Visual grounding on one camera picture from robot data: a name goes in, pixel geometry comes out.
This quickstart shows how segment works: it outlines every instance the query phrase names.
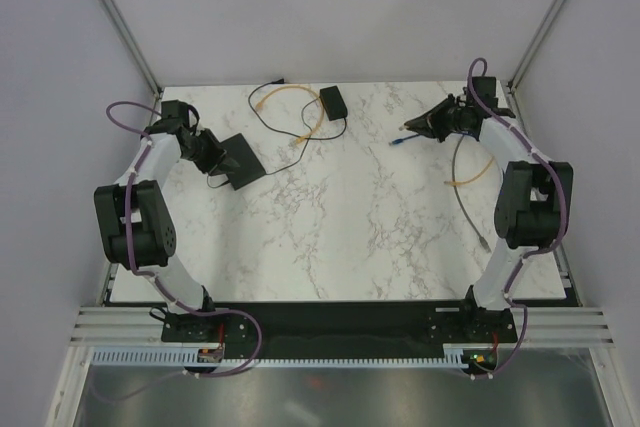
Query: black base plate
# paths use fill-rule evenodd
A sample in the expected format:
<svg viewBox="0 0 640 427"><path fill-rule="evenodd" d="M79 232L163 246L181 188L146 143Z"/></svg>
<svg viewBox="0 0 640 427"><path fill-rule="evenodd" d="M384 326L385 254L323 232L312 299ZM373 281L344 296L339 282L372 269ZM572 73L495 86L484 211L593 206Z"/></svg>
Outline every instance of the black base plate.
<svg viewBox="0 0 640 427"><path fill-rule="evenodd" d="M516 341L513 317L500 313L489 324L469 321L460 301L234 302L217 309L253 315L264 335L262 359L441 358L443 344ZM163 342L216 342L225 325L228 358L248 356L257 339L253 325L238 315L199 318L168 316Z"/></svg>
<svg viewBox="0 0 640 427"><path fill-rule="evenodd" d="M221 144L229 156L240 164L239 169L227 174L233 190L241 189L267 174L244 135L236 134L222 141Z"/></svg>

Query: metal bracket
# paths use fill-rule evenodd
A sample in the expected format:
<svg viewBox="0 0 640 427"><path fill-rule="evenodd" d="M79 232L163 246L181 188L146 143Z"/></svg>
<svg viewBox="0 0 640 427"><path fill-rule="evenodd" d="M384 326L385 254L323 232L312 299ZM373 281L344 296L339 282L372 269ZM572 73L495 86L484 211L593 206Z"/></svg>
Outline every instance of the metal bracket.
<svg viewBox="0 0 640 427"><path fill-rule="evenodd" d="M69 347L51 401L45 427L69 427L80 407L84 383L91 364L91 347Z"/></svg>
<svg viewBox="0 0 640 427"><path fill-rule="evenodd" d="M513 309L517 332L522 311ZM72 346L206 347L210 343L163 343L162 324L144 307L83 307L71 336ZM449 342L445 348L478 349L489 343ZM591 307L530 307L523 348L612 348L613 338L601 309Z"/></svg>
<svg viewBox="0 0 640 427"><path fill-rule="evenodd" d="M590 353L613 427L640 426L638 413L633 409L625 382L620 378L615 352L596 348L590 349Z"/></svg>

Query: black pad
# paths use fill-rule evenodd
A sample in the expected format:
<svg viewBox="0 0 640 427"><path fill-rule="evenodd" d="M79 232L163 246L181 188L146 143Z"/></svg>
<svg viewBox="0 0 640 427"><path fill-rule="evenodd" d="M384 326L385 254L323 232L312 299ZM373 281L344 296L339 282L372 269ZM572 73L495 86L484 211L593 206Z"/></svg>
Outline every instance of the black pad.
<svg viewBox="0 0 640 427"><path fill-rule="evenodd" d="M222 148L240 164L240 168L227 174L233 190L241 189L267 174L244 135L236 134L222 141Z"/></svg>

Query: blue connector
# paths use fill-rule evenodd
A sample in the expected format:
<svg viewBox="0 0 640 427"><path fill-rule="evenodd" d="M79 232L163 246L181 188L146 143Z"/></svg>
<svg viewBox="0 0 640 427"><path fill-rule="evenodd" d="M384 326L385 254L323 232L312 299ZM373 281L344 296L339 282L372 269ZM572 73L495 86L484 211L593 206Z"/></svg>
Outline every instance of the blue connector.
<svg viewBox="0 0 640 427"><path fill-rule="evenodd" d="M409 137L403 137L401 139L392 140L391 142L389 142L389 145L400 145L405 140L415 139L416 137L420 137L420 134L414 134L414 135L410 135Z"/></svg>

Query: gray cable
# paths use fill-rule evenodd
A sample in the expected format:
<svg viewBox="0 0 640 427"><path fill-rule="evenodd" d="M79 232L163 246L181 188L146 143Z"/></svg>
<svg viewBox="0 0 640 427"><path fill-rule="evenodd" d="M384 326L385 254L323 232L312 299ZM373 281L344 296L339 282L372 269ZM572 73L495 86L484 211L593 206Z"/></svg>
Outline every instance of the gray cable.
<svg viewBox="0 0 640 427"><path fill-rule="evenodd" d="M464 135L460 136L460 140L458 140L458 143L456 144L456 149L453 151L453 159L451 160L451 180L453 182L456 181L456 159L458 157L458 151L460 150L460 144L462 144L462 141L464 140L464 138L465 138ZM480 242L480 245L487 252L491 252L491 247L489 247L489 242L487 242L487 239L484 238L484 236L480 233L480 231L476 227L476 224L474 224L473 220L471 220L471 217L469 217L469 213L467 212L467 209L465 209L464 204L462 203L462 199L460 198L460 193L458 192L458 186L455 184L453 184L453 192L456 194L456 199L458 200L458 204L460 204L460 208L462 209L462 213L467 219L467 222L469 222L469 225L478 236L478 241Z"/></svg>

